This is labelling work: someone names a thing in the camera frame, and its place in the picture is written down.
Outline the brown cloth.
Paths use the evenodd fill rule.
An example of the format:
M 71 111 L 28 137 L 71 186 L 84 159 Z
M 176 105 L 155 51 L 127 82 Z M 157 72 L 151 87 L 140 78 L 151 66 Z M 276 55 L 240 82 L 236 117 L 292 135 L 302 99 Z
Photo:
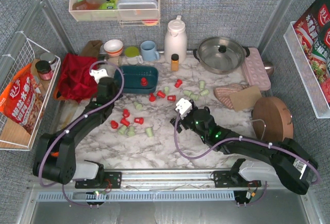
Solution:
M 79 55 L 83 56 L 83 57 L 98 58 L 102 45 L 103 45 L 103 42 L 101 40 L 88 41 Z

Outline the red cloth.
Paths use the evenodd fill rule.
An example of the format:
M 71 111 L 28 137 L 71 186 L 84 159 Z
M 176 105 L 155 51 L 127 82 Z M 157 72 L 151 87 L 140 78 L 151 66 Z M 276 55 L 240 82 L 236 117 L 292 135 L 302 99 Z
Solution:
M 96 57 L 78 56 L 68 53 L 63 61 L 57 84 L 61 100 L 81 102 L 97 92 L 97 83 L 90 75 L 90 66 L 97 61 Z

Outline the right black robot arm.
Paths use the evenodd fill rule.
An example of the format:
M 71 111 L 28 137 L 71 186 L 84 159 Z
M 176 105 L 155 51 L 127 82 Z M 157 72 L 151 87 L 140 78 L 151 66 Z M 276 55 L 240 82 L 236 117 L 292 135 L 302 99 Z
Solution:
M 250 157 L 272 166 L 282 185 L 299 195 L 306 194 L 311 185 L 321 181 L 318 163 L 292 138 L 265 143 L 242 136 L 217 125 L 208 107 L 179 106 L 175 111 L 176 117 L 171 120 L 174 126 L 174 143 L 179 154 L 186 159 L 199 159 L 211 151 Z M 194 157 L 184 154 L 177 139 L 178 133 L 183 129 L 196 133 L 209 149 Z

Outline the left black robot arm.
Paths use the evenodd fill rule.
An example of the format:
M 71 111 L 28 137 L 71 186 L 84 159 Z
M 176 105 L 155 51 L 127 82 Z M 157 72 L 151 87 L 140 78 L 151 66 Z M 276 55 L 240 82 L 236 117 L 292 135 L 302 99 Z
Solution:
M 123 87 L 123 83 L 118 85 L 111 77 L 101 78 L 96 94 L 80 116 L 54 134 L 43 134 L 37 143 L 33 175 L 54 184 L 65 185 L 73 180 L 77 167 L 75 148 L 111 115 L 114 102 L 122 96 Z

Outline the brown cardboard sheet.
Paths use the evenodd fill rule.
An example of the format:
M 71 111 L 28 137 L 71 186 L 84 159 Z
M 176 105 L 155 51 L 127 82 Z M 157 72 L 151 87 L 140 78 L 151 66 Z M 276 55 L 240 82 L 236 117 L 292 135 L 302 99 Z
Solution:
M 229 95 L 235 112 L 253 107 L 261 97 L 261 92 L 257 86 L 251 86 Z

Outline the teal storage basket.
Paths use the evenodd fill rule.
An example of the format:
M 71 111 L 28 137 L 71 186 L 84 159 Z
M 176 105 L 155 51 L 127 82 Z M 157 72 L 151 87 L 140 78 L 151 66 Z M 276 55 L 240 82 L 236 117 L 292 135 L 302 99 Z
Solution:
M 120 66 L 124 75 L 124 87 L 122 93 L 150 94 L 154 93 L 158 84 L 158 70 L 152 66 Z M 145 77 L 147 86 L 141 85 L 141 79 Z

